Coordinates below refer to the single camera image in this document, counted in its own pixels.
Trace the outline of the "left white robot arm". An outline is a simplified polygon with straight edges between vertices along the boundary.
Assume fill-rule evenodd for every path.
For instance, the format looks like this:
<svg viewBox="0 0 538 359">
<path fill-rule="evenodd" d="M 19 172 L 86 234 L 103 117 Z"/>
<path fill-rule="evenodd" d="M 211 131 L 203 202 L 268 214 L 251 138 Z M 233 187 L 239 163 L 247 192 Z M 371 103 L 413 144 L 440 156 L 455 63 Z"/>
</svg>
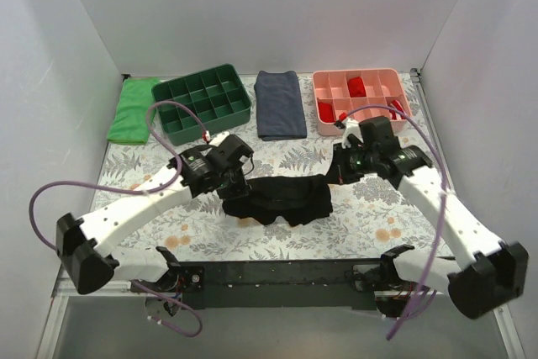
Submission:
<svg viewBox="0 0 538 359">
<path fill-rule="evenodd" d="M 111 280 L 141 281 L 159 292 L 175 289 L 182 269 L 167 248 L 134 251 L 121 243 L 167 210 L 201 194 L 216 192 L 223 200 L 247 195 L 243 165 L 252 157 L 253 150 L 240 137 L 224 132 L 206 145 L 173 156 L 132 195 L 80 218 L 61 217 L 56 223 L 56 253 L 76 291 L 94 293 Z"/>
</svg>

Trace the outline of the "black underwear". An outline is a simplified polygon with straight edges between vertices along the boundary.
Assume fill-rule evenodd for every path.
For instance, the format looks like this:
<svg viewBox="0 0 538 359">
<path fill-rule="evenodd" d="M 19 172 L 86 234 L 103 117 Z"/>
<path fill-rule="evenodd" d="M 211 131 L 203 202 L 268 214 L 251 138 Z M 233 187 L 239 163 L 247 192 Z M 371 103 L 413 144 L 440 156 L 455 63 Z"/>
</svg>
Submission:
<svg viewBox="0 0 538 359">
<path fill-rule="evenodd" d="M 294 227 L 324 219 L 333 213 L 329 184 L 323 175 L 259 177 L 247 181 L 249 193 L 224 200 L 223 211 L 239 219 L 252 218 L 263 225 L 278 217 Z"/>
</svg>

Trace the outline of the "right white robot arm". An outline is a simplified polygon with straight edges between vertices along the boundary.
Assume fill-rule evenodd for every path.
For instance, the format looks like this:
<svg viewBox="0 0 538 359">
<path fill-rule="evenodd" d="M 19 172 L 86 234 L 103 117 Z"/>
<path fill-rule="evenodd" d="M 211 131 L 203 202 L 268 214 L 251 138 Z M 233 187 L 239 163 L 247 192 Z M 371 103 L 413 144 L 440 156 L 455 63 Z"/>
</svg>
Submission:
<svg viewBox="0 0 538 359">
<path fill-rule="evenodd" d="M 450 259 L 411 245 L 386 251 L 378 269 L 362 277 L 364 287 L 399 289 L 407 282 L 450 297 L 469 319 L 477 319 L 524 292 L 529 254 L 519 243 L 505 243 L 488 230 L 454 194 L 417 146 L 402 147 L 388 118 L 358 122 L 342 114 L 327 181 L 339 185 L 375 174 L 388 181 L 434 226 L 435 238 L 451 249 Z"/>
</svg>

